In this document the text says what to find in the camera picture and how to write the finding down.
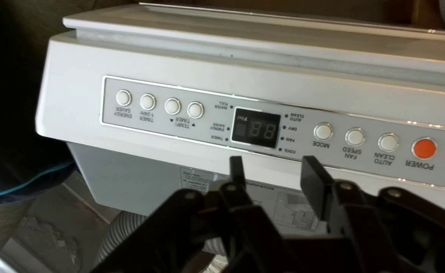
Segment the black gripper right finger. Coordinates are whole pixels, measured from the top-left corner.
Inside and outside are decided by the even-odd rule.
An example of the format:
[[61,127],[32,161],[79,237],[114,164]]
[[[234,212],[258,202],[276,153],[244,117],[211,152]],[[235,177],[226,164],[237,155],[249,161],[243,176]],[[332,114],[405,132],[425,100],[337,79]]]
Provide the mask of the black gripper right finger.
[[399,273],[390,235],[354,182],[332,179],[314,156],[304,156],[301,190],[328,232],[349,241],[360,273]]

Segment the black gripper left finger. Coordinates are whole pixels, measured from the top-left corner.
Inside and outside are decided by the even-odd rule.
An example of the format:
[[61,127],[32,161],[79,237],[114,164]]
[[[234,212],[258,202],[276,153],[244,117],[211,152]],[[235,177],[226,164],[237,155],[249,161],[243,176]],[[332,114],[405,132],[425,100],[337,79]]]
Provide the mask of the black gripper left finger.
[[223,273],[304,273],[264,209],[246,193],[240,156],[229,158],[229,180],[219,194],[228,215],[223,244],[229,264]]

